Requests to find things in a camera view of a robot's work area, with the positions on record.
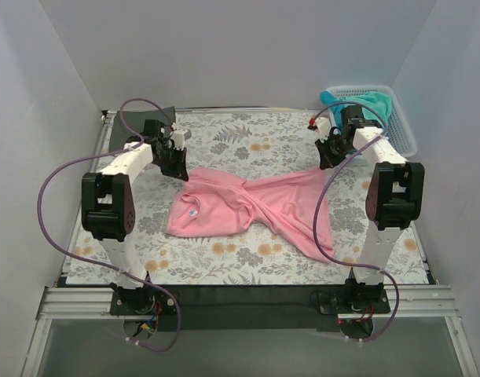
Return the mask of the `pink t-shirt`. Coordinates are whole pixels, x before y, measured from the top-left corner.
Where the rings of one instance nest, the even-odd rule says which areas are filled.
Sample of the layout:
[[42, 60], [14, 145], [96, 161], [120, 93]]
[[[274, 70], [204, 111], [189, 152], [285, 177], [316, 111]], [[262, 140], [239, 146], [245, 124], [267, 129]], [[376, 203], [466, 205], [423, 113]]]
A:
[[326, 181], [320, 169], [248, 181], [220, 170], [196, 168], [174, 197], [167, 233], [195, 238], [229, 236], [254, 222], [282, 236], [305, 256], [334, 256], [326, 202], [317, 200]]

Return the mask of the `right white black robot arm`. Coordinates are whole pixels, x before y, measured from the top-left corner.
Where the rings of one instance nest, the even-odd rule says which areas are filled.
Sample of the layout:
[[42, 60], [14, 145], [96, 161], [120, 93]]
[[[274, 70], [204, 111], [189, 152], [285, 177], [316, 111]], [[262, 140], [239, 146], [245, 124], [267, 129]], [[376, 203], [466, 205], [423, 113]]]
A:
[[425, 169], [410, 163], [387, 140], [387, 122], [376, 114], [366, 119], [366, 105], [342, 101], [341, 127], [326, 130], [317, 118], [309, 128], [318, 132], [315, 142], [322, 170], [338, 175], [356, 156], [362, 156], [373, 173], [365, 199], [369, 220], [365, 244], [357, 262], [348, 262], [349, 277], [331, 289], [321, 303], [322, 313], [387, 313], [390, 310], [383, 281], [394, 245], [402, 231], [420, 216]]

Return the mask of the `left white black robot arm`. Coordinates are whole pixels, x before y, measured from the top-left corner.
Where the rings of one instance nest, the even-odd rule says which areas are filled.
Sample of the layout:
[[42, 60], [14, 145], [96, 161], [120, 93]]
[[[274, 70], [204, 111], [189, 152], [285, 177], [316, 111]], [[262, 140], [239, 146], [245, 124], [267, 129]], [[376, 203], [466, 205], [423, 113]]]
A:
[[131, 184], [150, 164], [158, 166], [163, 176], [187, 181], [185, 142], [191, 136], [175, 123], [168, 126], [147, 119], [141, 135], [126, 140], [125, 153], [100, 172], [82, 178], [82, 227], [100, 242], [110, 264], [119, 270], [122, 276], [110, 287], [136, 313], [149, 312], [155, 298], [132, 237], [137, 218]]

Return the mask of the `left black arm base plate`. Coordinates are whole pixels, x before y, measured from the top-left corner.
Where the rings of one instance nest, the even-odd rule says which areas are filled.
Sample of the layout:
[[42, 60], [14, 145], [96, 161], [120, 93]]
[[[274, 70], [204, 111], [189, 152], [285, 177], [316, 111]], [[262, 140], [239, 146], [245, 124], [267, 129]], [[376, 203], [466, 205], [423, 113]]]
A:
[[158, 291], [130, 289], [115, 291], [112, 295], [109, 313], [113, 316], [148, 316], [159, 313], [176, 316], [175, 300]]

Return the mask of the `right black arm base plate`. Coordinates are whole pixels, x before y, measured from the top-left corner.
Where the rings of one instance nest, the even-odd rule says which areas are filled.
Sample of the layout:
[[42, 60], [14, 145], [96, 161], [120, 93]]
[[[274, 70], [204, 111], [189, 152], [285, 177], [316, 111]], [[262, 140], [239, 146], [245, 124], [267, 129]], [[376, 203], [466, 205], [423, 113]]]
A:
[[387, 314], [390, 303], [383, 284], [376, 286], [327, 285], [310, 294], [310, 304], [320, 314]]

